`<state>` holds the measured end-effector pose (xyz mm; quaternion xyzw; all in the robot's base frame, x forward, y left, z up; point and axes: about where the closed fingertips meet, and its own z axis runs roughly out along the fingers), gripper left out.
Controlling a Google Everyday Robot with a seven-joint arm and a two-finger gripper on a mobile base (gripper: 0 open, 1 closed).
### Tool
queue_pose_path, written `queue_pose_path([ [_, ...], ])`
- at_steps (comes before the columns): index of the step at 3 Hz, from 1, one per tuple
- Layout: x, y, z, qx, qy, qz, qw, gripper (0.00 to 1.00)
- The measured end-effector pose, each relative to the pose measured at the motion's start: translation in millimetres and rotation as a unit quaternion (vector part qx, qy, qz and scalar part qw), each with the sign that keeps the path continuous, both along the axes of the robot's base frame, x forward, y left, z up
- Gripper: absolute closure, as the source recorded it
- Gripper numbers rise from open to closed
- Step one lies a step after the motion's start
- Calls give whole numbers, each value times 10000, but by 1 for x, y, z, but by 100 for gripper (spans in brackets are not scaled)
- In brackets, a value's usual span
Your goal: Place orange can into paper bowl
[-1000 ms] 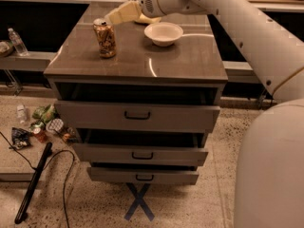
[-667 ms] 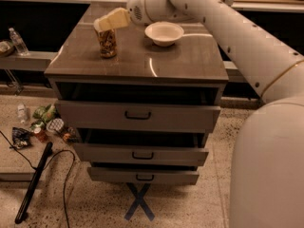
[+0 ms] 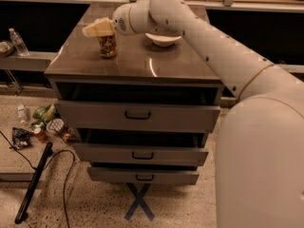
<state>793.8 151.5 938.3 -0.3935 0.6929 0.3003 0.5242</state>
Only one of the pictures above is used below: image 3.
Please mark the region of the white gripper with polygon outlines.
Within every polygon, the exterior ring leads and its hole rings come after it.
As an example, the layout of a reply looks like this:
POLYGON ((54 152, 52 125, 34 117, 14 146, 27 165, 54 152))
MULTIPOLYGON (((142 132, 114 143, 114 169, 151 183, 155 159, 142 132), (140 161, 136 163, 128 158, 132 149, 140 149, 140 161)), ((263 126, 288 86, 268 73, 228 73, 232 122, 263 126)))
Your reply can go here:
MULTIPOLYGON (((116 30, 123 35, 132 35, 136 31, 131 25, 131 4, 125 4, 115 9, 112 20, 116 30)), ((83 35, 88 38, 113 35, 115 32, 112 21, 108 17, 97 19, 82 29, 83 35)))

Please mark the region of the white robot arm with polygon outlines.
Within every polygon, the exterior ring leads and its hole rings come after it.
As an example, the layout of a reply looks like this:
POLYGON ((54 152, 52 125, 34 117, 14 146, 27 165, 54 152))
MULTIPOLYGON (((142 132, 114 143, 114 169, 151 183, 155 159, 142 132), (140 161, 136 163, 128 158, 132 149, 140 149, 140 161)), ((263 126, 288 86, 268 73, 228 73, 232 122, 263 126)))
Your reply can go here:
POLYGON ((122 5, 112 21, 124 35, 178 34, 237 98, 218 131, 218 228, 304 228, 304 83, 184 0, 122 5))

